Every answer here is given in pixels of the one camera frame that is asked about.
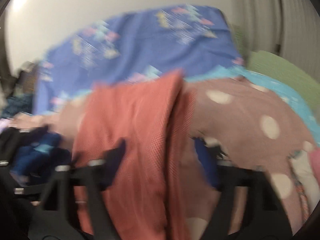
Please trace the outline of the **pink knit shirt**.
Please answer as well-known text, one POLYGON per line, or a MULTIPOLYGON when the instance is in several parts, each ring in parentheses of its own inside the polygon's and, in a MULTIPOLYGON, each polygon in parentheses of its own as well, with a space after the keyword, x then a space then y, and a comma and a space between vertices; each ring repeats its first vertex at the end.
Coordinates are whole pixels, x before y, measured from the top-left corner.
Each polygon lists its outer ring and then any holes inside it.
POLYGON ((80 165, 126 142, 104 204, 121 239, 199 239, 209 192, 193 148, 195 90, 173 71, 141 83, 98 84, 87 97, 73 151, 80 165))

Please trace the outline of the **navy star-patterned garment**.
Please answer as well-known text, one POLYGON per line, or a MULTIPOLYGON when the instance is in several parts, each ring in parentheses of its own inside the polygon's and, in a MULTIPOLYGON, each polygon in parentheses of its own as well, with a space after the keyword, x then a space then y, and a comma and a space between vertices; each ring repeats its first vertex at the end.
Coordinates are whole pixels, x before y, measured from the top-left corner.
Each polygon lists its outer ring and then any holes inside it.
POLYGON ((21 185, 45 183, 59 165, 71 162, 69 150, 60 148, 58 133, 45 133, 39 140, 18 149, 10 174, 21 185))

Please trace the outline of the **dark teal clothes pile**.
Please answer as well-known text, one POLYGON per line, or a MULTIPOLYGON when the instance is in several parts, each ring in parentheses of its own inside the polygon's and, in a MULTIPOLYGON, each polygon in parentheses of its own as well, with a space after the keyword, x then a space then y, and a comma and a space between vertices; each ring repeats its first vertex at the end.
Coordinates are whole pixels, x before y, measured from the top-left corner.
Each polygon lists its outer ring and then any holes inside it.
POLYGON ((18 113, 31 114, 33 111, 33 94, 21 94, 8 98, 8 104, 1 112, 1 118, 9 119, 18 113))

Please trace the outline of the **green pillow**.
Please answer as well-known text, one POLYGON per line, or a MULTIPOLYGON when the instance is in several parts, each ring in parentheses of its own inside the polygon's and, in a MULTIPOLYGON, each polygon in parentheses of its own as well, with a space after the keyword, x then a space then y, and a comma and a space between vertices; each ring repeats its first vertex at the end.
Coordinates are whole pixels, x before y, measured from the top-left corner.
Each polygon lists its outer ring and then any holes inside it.
POLYGON ((239 53, 244 57, 244 66, 253 72, 257 72, 276 79, 300 94, 311 110, 319 107, 319 83, 303 70, 273 53, 259 50, 249 51, 247 42, 241 28, 230 25, 233 41, 239 53))

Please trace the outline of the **mauve polka-dot bedspread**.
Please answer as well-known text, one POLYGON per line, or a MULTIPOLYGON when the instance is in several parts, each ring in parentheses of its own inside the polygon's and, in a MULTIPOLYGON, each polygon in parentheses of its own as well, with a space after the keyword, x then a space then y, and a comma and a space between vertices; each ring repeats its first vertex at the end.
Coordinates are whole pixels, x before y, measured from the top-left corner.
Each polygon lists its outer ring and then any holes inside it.
MULTIPOLYGON (((303 225, 302 209, 287 158, 316 145, 302 119, 276 93, 255 87, 244 77, 185 83, 195 90, 190 123, 195 137, 208 144, 218 142, 227 160, 238 167, 263 167, 283 202, 292 231, 297 232, 303 225)), ((54 130, 63 136, 63 147, 71 151, 88 96, 68 100, 53 116, 54 130)), ((209 192, 200 215, 209 221, 219 195, 201 170, 209 192)))

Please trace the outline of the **grey window curtain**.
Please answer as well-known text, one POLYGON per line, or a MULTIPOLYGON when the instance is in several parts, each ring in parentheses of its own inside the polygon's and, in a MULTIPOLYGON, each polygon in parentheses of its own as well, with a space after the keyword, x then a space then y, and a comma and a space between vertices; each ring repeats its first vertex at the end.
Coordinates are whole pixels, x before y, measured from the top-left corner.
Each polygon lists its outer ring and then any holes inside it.
POLYGON ((310 0, 231 0, 240 53, 274 53, 319 80, 319 14, 310 0))

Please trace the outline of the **blue tree-patterned quilt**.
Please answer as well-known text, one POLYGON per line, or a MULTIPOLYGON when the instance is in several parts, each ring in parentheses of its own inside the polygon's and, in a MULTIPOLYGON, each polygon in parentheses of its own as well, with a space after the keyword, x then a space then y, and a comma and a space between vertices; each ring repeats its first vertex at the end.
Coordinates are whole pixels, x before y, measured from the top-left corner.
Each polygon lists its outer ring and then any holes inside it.
POLYGON ((95 83, 149 81, 176 68, 194 82, 243 62, 217 8, 183 4, 130 12, 95 22, 45 53, 33 113, 57 111, 95 83))

